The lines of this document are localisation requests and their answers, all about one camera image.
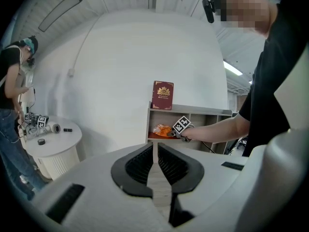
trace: jeans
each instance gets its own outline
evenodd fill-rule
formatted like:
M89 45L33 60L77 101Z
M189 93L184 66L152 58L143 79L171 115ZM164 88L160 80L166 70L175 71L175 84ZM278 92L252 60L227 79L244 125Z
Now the jeans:
M13 186L31 200L34 192L21 182L20 175L23 174L36 190L41 190L46 183L34 170L20 141L13 143L18 139L14 130L14 115L13 110L0 108L0 155Z

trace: black shirt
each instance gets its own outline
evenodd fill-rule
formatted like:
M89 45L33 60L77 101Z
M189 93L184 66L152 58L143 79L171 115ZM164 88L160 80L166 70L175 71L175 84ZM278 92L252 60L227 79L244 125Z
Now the black shirt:
M287 10L278 4L277 18L255 68L248 97L239 111L242 117L250 121L243 156L248 157L254 147L266 145L290 127L274 92L289 75L305 48L306 40L298 26Z
M0 81L6 76L9 67L20 65L20 50L18 48L3 49L0 53ZM14 109L12 99L8 99L4 93L5 82L0 87L0 108Z

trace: red book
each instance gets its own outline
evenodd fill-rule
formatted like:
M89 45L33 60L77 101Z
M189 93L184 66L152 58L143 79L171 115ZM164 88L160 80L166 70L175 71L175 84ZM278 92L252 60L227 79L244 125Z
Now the red book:
M173 103L174 84L154 81L151 108L171 110Z

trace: white wall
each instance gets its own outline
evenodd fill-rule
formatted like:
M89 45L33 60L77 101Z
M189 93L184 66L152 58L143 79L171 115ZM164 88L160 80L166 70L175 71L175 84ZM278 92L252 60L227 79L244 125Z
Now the white wall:
M237 112L237 95L230 92L227 93L227 108L234 113Z
M174 82L174 104L227 108L226 77L209 24L149 10L102 16L67 77L93 21L37 59L35 112L63 116L82 129L81 159L145 142L153 81Z

